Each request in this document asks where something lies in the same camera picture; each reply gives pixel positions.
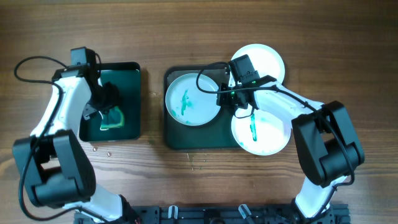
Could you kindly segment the green yellow sponge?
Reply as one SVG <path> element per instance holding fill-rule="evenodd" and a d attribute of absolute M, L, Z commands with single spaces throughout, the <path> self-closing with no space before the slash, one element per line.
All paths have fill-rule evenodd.
<path fill-rule="evenodd" d="M 124 126 L 124 114 L 118 106 L 111 108 L 109 111 L 100 111 L 99 113 L 101 115 L 101 131 L 106 131 L 113 128 L 121 128 Z"/>

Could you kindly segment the white plate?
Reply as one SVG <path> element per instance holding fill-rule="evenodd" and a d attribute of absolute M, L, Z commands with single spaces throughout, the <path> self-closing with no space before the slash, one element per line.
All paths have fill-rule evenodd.
<path fill-rule="evenodd" d="M 291 127 L 263 110 L 237 109 L 231 120 L 235 141 L 247 152 L 269 156 L 281 151 L 289 142 Z"/>
<path fill-rule="evenodd" d="M 279 83 L 284 82 L 285 65 L 282 57 L 270 46 L 264 44 L 249 44 L 240 48 L 233 56 L 232 60 L 248 55 L 252 65 L 259 74 L 259 78 L 264 76 L 274 77 Z"/>
<path fill-rule="evenodd" d="M 215 81 L 205 75 L 184 74 L 167 88 L 166 109 L 174 120 L 187 126 L 209 123 L 221 109 L 216 104 L 217 89 Z"/>

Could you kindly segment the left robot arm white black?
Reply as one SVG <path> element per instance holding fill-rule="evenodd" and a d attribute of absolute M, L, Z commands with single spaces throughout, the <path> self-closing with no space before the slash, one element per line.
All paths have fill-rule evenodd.
<path fill-rule="evenodd" d="M 28 138 L 13 145 L 21 175 L 19 205 L 31 220 L 53 220 L 75 210 L 96 223 L 140 222 L 123 196 L 96 183 L 93 166 L 76 136 L 86 106 L 97 111 L 116 106 L 116 88 L 100 85 L 99 77 L 98 68 L 87 65 L 57 70 L 40 123 Z"/>

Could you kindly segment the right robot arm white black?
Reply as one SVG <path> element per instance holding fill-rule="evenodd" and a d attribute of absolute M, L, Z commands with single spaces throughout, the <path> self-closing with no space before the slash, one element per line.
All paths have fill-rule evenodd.
<path fill-rule="evenodd" d="M 252 141 L 263 136 L 255 124 L 256 112 L 266 112 L 292 130 L 298 161 L 305 180 L 292 200 L 290 222 L 316 223 L 329 217 L 330 201 L 341 187 L 353 185 L 355 169 L 364 162 L 364 151 L 345 106 L 339 101 L 321 103 L 306 99 L 271 76 L 229 86 L 222 83 L 217 104 L 250 109 L 238 116 L 249 119 Z"/>

